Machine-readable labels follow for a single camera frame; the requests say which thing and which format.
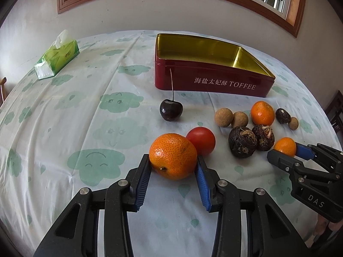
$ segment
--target white wall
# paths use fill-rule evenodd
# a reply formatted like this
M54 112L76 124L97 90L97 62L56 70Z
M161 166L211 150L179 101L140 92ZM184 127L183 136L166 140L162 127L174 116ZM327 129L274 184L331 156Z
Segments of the white wall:
M191 31L263 51L287 65L326 107L343 83L343 24L327 0L306 0L298 38L223 0L95 0L57 15L57 0L18 0L0 28L8 89L64 29L75 38L121 30Z

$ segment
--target small orange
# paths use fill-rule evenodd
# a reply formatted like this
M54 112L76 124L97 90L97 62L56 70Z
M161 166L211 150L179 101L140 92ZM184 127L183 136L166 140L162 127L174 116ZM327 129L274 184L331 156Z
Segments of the small orange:
M197 150L185 137L176 133L163 134L155 139L149 150L152 168L167 179L188 177L197 165Z
M265 101L258 101L252 106L250 116L255 125L270 126L274 122L275 112Z
M274 150L287 154L293 158L297 151L297 146L292 138L284 137L275 143Z

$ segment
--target white tablecloth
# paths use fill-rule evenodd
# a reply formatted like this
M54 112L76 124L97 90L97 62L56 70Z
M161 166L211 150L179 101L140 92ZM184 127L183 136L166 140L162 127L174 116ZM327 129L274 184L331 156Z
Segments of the white tablecloth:
M25 257L33 255L80 188L109 187L138 166L156 137L185 136L196 126L209 128L217 139L205 158L209 168L238 188L264 188L300 235L311 235L316 214L291 197L288 175L268 163L266 152L233 157L227 141L231 127L214 123L217 109L249 114L261 98L177 91L175 100L184 106L180 120L162 119L159 105L171 99L171 91L154 86L157 33L126 31L81 39L80 54L56 77L37 80L30 71L1 107L0 218ZM299 120L296 131L275 120L275 139L289 136L299 143L340 149L326 115L304 84L280 61L243 47L276 76L263 100ZM248 127L253 127L251 120ZM305 165L318 168L312 161ZM217 214L202 206L194 176L174 182L153 172L144 205L128 218L135 257L211 255ZM102 231L100 226L99 256L104 254ZM242 256L245 234L243 227Z

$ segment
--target dried fruit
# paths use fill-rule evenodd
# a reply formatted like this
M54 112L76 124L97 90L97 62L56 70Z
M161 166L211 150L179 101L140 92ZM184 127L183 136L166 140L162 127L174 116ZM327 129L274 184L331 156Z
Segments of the dried fruit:
M270 126L257 125L252 129L257 138L257 147L259 151L269 151L275 142L275 137Z
M167 179L188 177L197 165L197 150L185 137L176 133L163 134L155 139L149 150L152 168Z
M290 122L290 115L283 108L277 109L275 112L275 116L280 124L287 124Z
M235 127L229 134L229 146L235 157L247 158L255 151L257 138L249 128Z
M290 122L288 123L288 127L291 129L291 130L296 130L299 126L299 122L298 122L298 119L296 117L292 117L290 119Z
M292 138L284 137L275 143L274 150L287 154L293 158L297 151L297 146Z
M233 120L232 111L228 108L220 108L214 114L214 121L217 126L227 127Z
M238 126L247 126L249 122L248 116L244 112L237 111L233 115L233 120L231 123L232 128Z
M270 126L274 122L274 109L265 101L256 102L251 110L250 116L255 125Z

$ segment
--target cherry stem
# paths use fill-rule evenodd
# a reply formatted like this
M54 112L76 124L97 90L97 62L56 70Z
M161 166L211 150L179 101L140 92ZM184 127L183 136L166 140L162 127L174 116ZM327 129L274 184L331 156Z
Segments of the cherry stem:
M172 70L170 69L170 78L171 78L171 80L172 80L172 82L171 82L171 83L172 83L172 85L171 85L172 88L171 88L171 89L172 89L172 91L173 91L173 101L174 101L173 75L172 75L171 71L172 71Z

